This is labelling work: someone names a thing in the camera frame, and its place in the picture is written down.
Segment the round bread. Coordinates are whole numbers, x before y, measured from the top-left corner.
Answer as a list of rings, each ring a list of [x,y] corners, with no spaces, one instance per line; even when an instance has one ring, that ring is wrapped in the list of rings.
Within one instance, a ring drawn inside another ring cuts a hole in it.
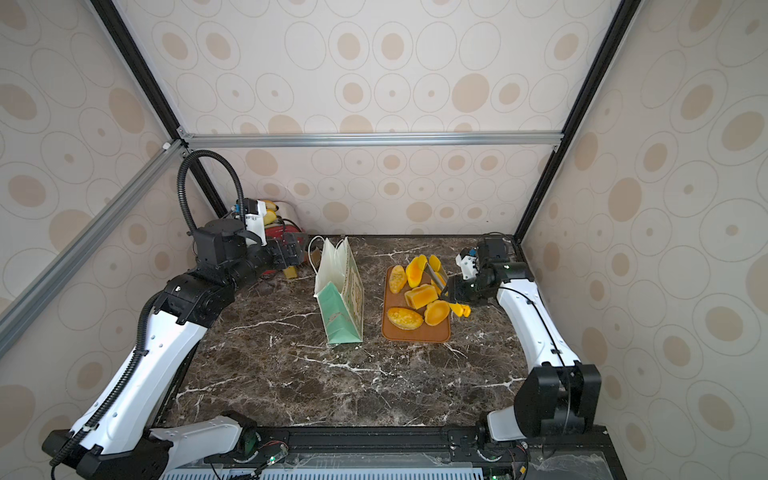
[[[450,304],[444,300],[435,300],[427,305],[424,321],[429,326],[437,326],[452,313]]]

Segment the bread slice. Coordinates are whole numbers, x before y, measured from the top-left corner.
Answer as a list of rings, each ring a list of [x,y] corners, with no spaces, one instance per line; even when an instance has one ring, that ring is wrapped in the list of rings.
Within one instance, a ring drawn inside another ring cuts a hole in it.
[[[415,289],[421,285],[422,277],[427,264],[427,257],[425,255],[419,255],[415,257],[406,267],[406,278],[411,289]]]
[[[442,263],[435,255],[430,255],[428,264],[435,275],[440,279],[442,283],[445,283],[445,277],[443,276]]]

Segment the paper bag green white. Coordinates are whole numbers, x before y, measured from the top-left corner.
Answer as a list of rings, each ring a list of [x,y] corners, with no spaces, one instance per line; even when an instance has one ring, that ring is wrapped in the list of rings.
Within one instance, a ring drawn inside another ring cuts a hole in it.
[[[315,273],[314,298],[329,345],[361,343],[364,337],[364,289],[350,246],[319,235],[308,244]]]

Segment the square toast bread piece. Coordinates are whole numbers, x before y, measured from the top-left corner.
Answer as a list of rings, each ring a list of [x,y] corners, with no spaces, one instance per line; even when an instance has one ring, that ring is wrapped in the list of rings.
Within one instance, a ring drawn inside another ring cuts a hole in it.
[[[423,284],[404,294],[408,308],[419,310],[439,298],[439,290],[434,285]]]

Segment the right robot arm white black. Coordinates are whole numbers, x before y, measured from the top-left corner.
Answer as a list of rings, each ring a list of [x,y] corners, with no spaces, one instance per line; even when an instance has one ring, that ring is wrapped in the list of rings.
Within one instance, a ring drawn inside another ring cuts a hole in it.
[[[449,298],[461,304],[494,299],[509,317],[527,362],[528,374],[513,405],[487,415],[494,442],[580,435],[594,425],[602,378],[558,332],[528,266],[487,263],[465,256],[461,273],[448,279]]]

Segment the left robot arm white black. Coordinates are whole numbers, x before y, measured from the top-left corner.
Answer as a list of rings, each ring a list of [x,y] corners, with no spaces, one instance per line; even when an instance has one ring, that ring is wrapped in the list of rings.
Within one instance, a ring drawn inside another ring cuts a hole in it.
[[[239,290],[268,271],[306,260],[308,238],[287,232],[262,238],[245,217],[199,227],[193,269],[169,280],[140,310],[135,346],[94,405],[68,430],[50,432],[43,450],[52,468],[64,464],[84,479],[158,479],[199,458],[234,449],[242,426],[230,417],[184,433],[155,429],[156,409],[179,368]]]

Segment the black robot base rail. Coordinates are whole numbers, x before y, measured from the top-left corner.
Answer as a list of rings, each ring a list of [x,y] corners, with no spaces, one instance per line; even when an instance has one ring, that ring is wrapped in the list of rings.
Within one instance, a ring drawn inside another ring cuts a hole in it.
[[[167,479],[623,479],[607,430],[494,441],[486,428],[255,427]]]

